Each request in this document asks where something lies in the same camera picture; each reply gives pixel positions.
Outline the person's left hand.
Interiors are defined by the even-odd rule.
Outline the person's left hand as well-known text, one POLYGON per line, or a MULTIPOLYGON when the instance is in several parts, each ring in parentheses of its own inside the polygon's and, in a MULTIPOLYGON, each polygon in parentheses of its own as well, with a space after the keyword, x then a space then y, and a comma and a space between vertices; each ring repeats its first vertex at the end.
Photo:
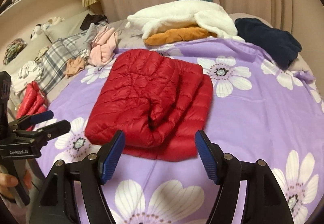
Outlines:
MULTIPOLYGON (((15 187, 18 184, 18 179, 12 175, 0 173, 0 188, 1 195, 8 199, 14 199, 14 195, 11 193, 10 188, 15 187)), ((32 176, 28 170, 25 172, 24 184, 28 190, 32 188, 32 176)))

